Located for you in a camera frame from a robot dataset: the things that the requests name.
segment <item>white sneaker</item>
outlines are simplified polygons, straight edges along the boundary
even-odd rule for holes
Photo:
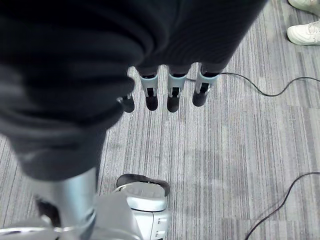
[[[289,40],[298,45],[320,45],[320,20],[288,28]]]
[[[297,9],[313,13],[320,17],[320,1],[319,0],[288,0],[289,4]]]

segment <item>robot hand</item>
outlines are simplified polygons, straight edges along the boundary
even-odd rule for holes
[[[175,113],[179,109],[180,97],[183,93],[187,74],[191,65],[169,65],[167,76],[167,109]],[[137,67],[140,75],[145,103],[150,111],[158,108],[158,67]],[[221,71],[213,70],[209,64],[203,63],[197,74],[192,103],[201,107],[206,103],[207,95],[216,82]],[[130,94],[119,99],[123,109],[131,113],[135,109],[133,96]]]

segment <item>black cloth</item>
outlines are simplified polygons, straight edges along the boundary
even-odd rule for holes
[[[1,1],[0,132],[22,170],[57,181],[98,166],[128,67],[222,70],[264,2]]]

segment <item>gray carpet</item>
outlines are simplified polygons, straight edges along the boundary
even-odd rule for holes
[[[286,39],[289,26],[316,20],[285,0],[270,1],[226,71],[278,93],[291,79],[320,78],[320,46]],[[197,66],[189,72],[196,77]],[[134,69],[129,74],[138,81]],[[171,185],[169,240],[244,239],[279,203],[292,181],[320,171],[320,83],[295,82],[281,96],[259,95],[243,79],[222,75],[204,107],[192,105],[187,82],[177,113],[166,109],[167,69],[159,73],[159,108],[150,112],[138,83],[136,109],[107,132],[99,193],[124,173]],[[0,138],[0,226],[35,214],[31,193],[8,141]],[[320,177],[308,176],[286,206],[257,228],[252,239],[320,239]]]

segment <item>cord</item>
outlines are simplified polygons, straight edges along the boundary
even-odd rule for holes
[[[245,236],[245,239],[244,239],[244,240],[248,240],[249,237],[250,237],[250,235],[256,230],[256,228],[257,228],[260,224],[262,224],[265,220],[267,220],[267,219],[270,218],[273,214],[275,214],[276,212],[278,212],[278,211],[285,205],[285,203],[286,203],[286,201],[287,201],[287,198],[289,197],[290,192],[291,192],[293,186],[296,184],[296,182],[299,181],[300,179],[308,176],[308,175],[320,175],[320,172],[319,172],[319,171],[308,172],[308,173],[303,174],[303,175],[299,176],[298,178],[296,178],[296,179],[293,181],[293,183],[291,184],[291,186],[289,187],[288,192],[286,193],[285,198],[284,198],[283,202],[281,203],[281,205],[280,205],[277,209],[275,209],[273,212],[271,212],[268,216],[266,216],[266,217],[264,217],[263,219],[261,219],[256,225],[254,225],[254,227],[251,228],[250,232]]]
[[[264,93],[263,91],[261,91],[261,90],[257,87],[257,85],[255,85],[255,84],[254,84],[248,77],[246,77],[246,76],[243,76],[243,75],[238,74],[238,73],[233,73],[233,72],[222,72],[222,73],[220,73],[220,74],[221,74],[221,75],[236,75],[236,76],[242,77],[242,78],[246,79],[249,83],[251,83],[259,93],[261,93],[263,96],[266,96],[266,97],[277,97],[277,96],[283,94],[283,93],[287,90],[287,88],[289,87],[289,85],[292,84],[294,81],[302,81],[302,80],[305,80],[305,79],[311,79],[311,80],[315,80],[315,81],[317,81],[317,82],[320,82],[319,79],[316,79],[316,78],[314,78],[314,77],[310,77],[310,76],[300,76],[300,77],[297,77],[297,78],[291,80],[291,81],[284,87],[284,89],[283,89],[281,92],[279,92],[279,93],[277,93],[277,94],[268,94],[268,93]],[[189,81],[191,81],[191,82],[195,82],[195,81],[196,81],[195,79],[191,79],[191,78],[187,78],[187,80],[189,80]]]

